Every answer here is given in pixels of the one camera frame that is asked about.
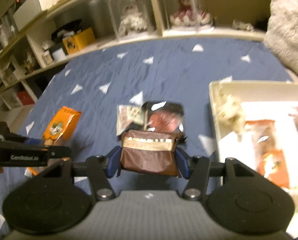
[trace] bed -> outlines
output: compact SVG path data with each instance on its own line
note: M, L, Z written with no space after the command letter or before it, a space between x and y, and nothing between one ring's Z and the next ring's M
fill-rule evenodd
M230 38L191 38L142 41L98 50L73 59L56 74L28 115L19 134L41 138L62 107L82 111L68 145L74 160L104 155L119 145L116 138L116 106L147 100L180 102L185 108L189 155L213 154L209 112L211 81L291 81L285 68L261 42ZM9 232L1 205L4 197L27 179L25 168L6 168L0 175L0 238ZM86 179L76 184L88 191ZM185 179L122 171L110 179L116 192L126 189L174 189L182 191ZM216 180L208 185L210 192Z

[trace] glass display case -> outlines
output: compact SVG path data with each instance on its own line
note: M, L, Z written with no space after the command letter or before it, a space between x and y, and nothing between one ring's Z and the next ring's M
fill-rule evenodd
M213 19L206 0L163 0L169 29L203 31L212 28Z
M144 0L108 0L108 6L119 41L151 34L152 26Z

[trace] white tray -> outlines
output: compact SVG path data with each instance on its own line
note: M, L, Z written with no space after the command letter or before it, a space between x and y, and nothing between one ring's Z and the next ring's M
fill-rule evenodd
M215 119L216 84L209 85L210 105L214 120L219 161L234 157L255 169L254 151L249 133L238 142L232 130ZM293 106L298 106L298 84L270 81L234 81L222 83L223 91L241 101L246 120L276 120L276 136L284 151L290 176L290 186L298 186L298 133L292 117ZM294 215L287 229L292 237L298 237L298 213Z

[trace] orange food package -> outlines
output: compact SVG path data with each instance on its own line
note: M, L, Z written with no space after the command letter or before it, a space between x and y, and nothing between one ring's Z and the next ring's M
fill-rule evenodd
M81 112L63 106L53 117L47 126L43 140L45 145L62 146L68 141L74 133L77 122L81 116ZM58 161L58 159L50 159L48 166ZM34 175L42 172L46 167L28 167Z
M257 172L279 187L290 188L289 174L282 150L272 150L262 156Z
M252 133L257 172L279 187L290 188L284 153L277 145L275 121L265 119L245 124Z

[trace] figurine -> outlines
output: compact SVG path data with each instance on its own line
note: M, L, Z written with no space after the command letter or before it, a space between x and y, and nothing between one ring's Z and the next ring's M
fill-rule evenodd
M196 25L190 0L178 0L179 10L170 16L170 22L174 26L193 27ZM197 13L197 23L206 25L211 22L210 13L202 11Z
M118 29L119 36L127 36L130 32L140 33L146 31L147 28L148 23L143 18L142 13L139 12L137 4L134 2L126 5L122 10L121 22Z

